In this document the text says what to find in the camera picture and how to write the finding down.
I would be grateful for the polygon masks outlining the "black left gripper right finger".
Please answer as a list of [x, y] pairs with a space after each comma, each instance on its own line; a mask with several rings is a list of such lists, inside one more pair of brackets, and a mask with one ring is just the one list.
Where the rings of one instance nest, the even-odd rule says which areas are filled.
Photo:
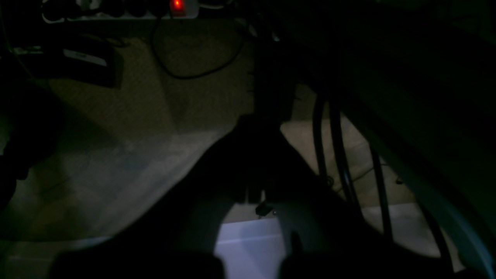
[[279, 279], [453, 279], [445, 240], [439, 258], [408, 251], [367, 224], [360, 208], [326, 185], [290, 145], [280, 123], [256, 119], [274, 205], [288, 255]]

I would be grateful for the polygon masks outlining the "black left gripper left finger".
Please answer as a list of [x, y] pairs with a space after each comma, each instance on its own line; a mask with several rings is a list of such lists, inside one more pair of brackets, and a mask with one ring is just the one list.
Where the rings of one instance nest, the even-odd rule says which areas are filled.
[[97, 246], [63, 253], [52, 279], [159, 279], [203, 270], [223, 277], [213, 256], [221, 223], [236, 203], [262, 199], [257, 159], [264, 124], [242, 116], [191, 171], [142, 217]]

